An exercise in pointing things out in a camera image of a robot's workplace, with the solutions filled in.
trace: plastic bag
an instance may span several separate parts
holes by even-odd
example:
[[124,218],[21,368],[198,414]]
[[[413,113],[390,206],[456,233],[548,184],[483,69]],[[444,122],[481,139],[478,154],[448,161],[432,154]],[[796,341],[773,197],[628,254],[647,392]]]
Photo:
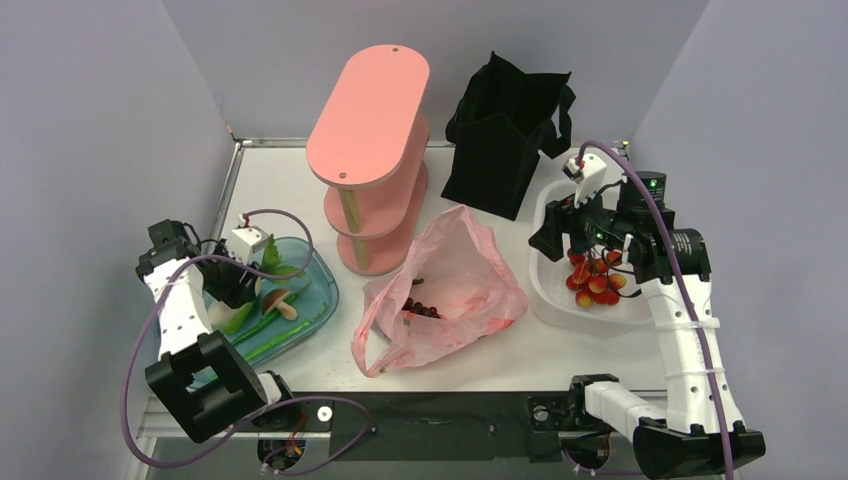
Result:
[[[414,279],[423,279],[412,285]],[[409,247],[391,279],[363,288],[365,314],[351,351],[365,376],[418,367],[509,327],[527,312],[528,299],[484,227],[465,205],[451,208],[427,225]],[[407,298],[435,306],[441,318],[402,308]],[[366,343],[379,330],[388,347],[370,367]]]

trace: mushroom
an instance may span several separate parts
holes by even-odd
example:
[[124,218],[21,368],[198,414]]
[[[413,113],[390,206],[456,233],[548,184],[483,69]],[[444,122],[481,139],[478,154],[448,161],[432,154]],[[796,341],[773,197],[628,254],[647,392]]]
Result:
[[265,298],[262,299],[262,316],[268,315],[271,310],[277,309],[286,320],[295,320],[297,318],[297,310],[285,302],[285,299],[289,295],[291,295],[291,290],[288,288],[278,288],[268,292],[268,295],[265,295]]

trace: white table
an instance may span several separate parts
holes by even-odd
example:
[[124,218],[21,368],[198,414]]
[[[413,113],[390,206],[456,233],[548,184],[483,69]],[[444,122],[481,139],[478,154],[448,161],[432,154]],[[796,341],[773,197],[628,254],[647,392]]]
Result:
[[[540,160],[515,222],[474,210],[483,224],[494,229],[498,248],[525,291],[532,288],[527,239],[533,233],[535,200],[545,185],[562,178],[559,168],[565,158]],[[418,219],[419,232],[456,205],[440,197],[452,159],[449,146],[427,149],[424,160],[430,182]],[[316,249],[339,285],[341,300],[329,322],[311,338],[262,365],[263,370],[282,375],[294,391],[551,391],[566,390],[572,376],[588,373],[612,373],[632,390],[665,390],[659,343],[652,328],[616,338],[593,337],[551,327],[532,311],[509,329],[429,365],[367,378],[353,362],[350,343],[362,318],[362,286],[373,277],[356,275],[342,265],[336,253],[336,232],[323,214],[327,187],[310,172],[304,148],[247,147],[235,178],[223,217],[224,231],[235,227],[240,213],[257,208],[287,210],[309,226]],[[283,217],[262,215],[255,222],[277,236],[303,237],[299,227]],[[376,358],[371,352],[369,364]]]

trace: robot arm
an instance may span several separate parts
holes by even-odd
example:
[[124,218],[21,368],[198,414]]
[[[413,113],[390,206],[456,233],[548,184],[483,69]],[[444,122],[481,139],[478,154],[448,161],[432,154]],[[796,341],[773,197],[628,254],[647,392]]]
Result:
[[[552,261],[564,256],[562,236],[580,254],[601,245],[620,249],[633,265],[636,283],[647,299],[659,335],[668,391],[666,410],[649,404],[621,386],[612,376],[575,377],[583,393],[585,413],[622,433],[633,443],[637,461],[649,478],[687,477],[721,473],[721,441],[708,373],[714,373],[730,432],[734,467],[765,453],[760,432],[748,431],[730,393],[716,343],[719,326],[710,306],[710,265],[703,237],[693,229],[674,229],[674,212],[665,208],[666,176],[639,172],[639,179],[660,207],[684,282],[699,315],[691,321],[657,225],[634,185],[624,183],[615,210],[605,209],[599,195],[606,164],[586,154],[581,163],[570,159],[563,171],[578,183],[574,195],[546,206],[542,228],[530,245]],[[696,335],[704,330],[713,369],[705,369]]]
[[[201,443],[246,415],[292,398],[282,378],[257,374],[221,332],[214,317],[231,314],[256,298],[256,277],[238,267],[199,262],[178,278],[173,273],[200,255],[179,222],[165,220],[148,229],[153,248],[139,258],[136,273],[159,300],[172,285],[159,313],[159,360],[145,369],[147,383],[193,441]],[[215,253],[248,262],[269,243],[257,227],[239,227]],[[214,301],[207,309],[204,292]],[[217,378],[189,391],[193,375],[212,368]]]

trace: shelf tier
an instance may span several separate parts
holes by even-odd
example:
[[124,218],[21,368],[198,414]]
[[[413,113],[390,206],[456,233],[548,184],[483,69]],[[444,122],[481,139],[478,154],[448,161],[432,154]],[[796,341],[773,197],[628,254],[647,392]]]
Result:
[[343,196],[336,188],[327,189],[324,196],[324,215],[330,226],[340,234],[362,240],[380,237],[391,232],[403,221],[412,191],[418,178],[424,149],[430,139],[430,125],[418,114],[398,170],[383,183],[362,190],[347,190],[345,199],[352,199],[358,212],[358,226],[345,216]]
[[[339,251],[342,263],[347,268],[360,275],[382,275],[391,272],[403,263],[409,245],[412,243],[412,237],[415,235],[415,223],[418,220],[421,204],[424,202],[427,180],[427,164],[422,162],[421,168],[418,170],[418,177],[415,180],[415,186],[412,189],[412,198],[409,201],[406,215],[400,225],[387,235],[373,240],[356,240],[344,235],[338,236],[336,249]],[[357,248],[360,248],[360,259],[362,259],[362,249],[366,253],[367,261],[365,263],[367,266],[365,268],[360,268],[359,262],[357,262]]]
[[370,188],[400,166],[430,77],[427,60],[400,45],[366,48],[347,62],[306,144],[319,180]]

